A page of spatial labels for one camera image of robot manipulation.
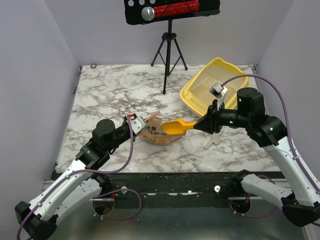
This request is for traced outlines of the white bag sealing clip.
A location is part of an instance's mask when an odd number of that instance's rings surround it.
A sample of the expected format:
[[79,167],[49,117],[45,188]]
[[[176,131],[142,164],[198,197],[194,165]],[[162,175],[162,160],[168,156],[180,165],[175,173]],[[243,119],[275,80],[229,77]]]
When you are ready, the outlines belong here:
[[211,137],[211,139],[203,146],[203,148],[207,150],[211,145],[218,145],[222,141],[221,135],[222,135],[221,132],[215,133]]

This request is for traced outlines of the yellow litter scoop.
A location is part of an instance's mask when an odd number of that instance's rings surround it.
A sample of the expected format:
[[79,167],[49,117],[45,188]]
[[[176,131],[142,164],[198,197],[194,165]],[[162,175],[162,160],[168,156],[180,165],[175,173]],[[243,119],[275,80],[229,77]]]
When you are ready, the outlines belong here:
[[168,135],[183,135],[194,128],[196,122],[186,122],[183,119],[168,121],[162,124],[163,131]]

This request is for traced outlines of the pink cat litter bag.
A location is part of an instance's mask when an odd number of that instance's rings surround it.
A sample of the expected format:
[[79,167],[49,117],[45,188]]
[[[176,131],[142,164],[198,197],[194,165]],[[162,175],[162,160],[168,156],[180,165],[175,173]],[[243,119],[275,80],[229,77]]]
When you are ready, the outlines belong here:
[[139,135],[142,140],[154,145],[166,146],[186,135],[186,133],[175,135],[166,134],[162,128],[162,118],[159,117],[160,114],[161,111],[157,110],[145,119],[146,128]]

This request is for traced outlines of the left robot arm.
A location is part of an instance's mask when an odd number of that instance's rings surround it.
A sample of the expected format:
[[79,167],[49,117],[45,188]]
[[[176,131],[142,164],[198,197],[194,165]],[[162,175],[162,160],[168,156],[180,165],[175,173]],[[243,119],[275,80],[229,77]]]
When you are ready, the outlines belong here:
[[[146,121],[136,114],[125,116],[119,127],[110,119],[100,120],[66,171],[40,195],[15,206],[19,224],[16,238],[20,239],[25,231],[31,240],[47,240],[68,213],[91,198],[107,197],[111,191],[107,175],[127,167],[133,156],[135,138],[146,126]],[[130,150],[124,165],[112,171],[101,170],[126,141],[130,141]]]

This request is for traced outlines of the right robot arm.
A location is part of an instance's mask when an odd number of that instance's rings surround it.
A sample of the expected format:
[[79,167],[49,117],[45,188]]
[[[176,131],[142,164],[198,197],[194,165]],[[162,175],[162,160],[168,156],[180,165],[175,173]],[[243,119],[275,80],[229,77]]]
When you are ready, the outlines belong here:
[[320,195],[299,167],[301,160],[290,147],[289,132],[284,123],[265,113],[263,95],[255,88],[237,91],[237,109],[218,107],[214,100],[194,125],[195,130],[219,133],[224,126],[245,129],[247,135],[277,164],[290,188],[280,187],[259,178],[248,170],[234,174],[229,191],[236,196],[249,193],[261,197],[282,210],[295,226],[304,227],[320,218]]

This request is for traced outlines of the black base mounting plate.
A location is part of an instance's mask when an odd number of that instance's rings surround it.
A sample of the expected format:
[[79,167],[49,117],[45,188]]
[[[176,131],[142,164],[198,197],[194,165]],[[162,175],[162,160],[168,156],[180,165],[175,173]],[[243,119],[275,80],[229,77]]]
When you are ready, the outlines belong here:
[[233,201],[251,210],[275,205],[233,184],[236,172],[117,173],[106,176],[106,186],[93,180],[82,182],[59,206],[59,210],[79,208],[84,203],[101,207],[136,210],[175,208],[228,208]]

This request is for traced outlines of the black tripod stand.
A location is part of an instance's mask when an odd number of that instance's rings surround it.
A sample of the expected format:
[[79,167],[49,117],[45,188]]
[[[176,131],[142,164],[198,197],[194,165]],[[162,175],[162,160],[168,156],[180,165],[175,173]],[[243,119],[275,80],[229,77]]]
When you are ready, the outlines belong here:
[[[184,69],[187,71],[189,68],[186,64],[185,58],[182,54],[181,48],[178,44],[177,41],[177,34],[173,32],[173,20],[168,20],[168,25],[167,25],[167,32],[164,32],[161,37],[161,43],[155,53],[155,56],[150,64],[151,67],[155,65],[155,62],[158,57],[161,58],[163,64],[164,64],[164,80],[163,80],[163,89],[162,89],[162,94],[166,94],[166,88],[167,88],[167,78],[168,76],[172,73],[172,71],[175,69],[177,63],[179,61],[182,61],[182,64],[184,66]],[[175,61],[174,65],[171,67],[171,50],[172,50],[172,42],[174,43],[177,52],[179,54],[177,60]],[[163,57],[161,50],[163,45],[166,43],[166,54],[165,58]]]

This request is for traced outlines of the aluminium rail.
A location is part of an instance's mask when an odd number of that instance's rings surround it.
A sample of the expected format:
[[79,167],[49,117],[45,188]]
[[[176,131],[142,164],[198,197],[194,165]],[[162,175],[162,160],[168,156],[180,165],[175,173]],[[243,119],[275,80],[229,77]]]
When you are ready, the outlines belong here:
[[58,180],[53,182],[39,196],[40,200],[49,205],[60,205],[63,202],[73,202],[76,200],[87,201],[113,189],[109,179],[97,181],[96,179],[89,178],[80,182],[76,181],[75,178],[70,178],[60,184],[58,183]]

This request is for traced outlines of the red handled microphone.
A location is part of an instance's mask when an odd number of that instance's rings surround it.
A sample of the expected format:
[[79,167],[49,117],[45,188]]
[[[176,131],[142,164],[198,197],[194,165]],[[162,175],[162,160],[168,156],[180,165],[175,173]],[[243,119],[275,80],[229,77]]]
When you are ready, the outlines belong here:
[[200,3],[198,0],[189,0],[155,7],[146,6],[141,10],[141,17],[143,20],[150,22],[154,19],[194,13],[197,12],[199,8]]

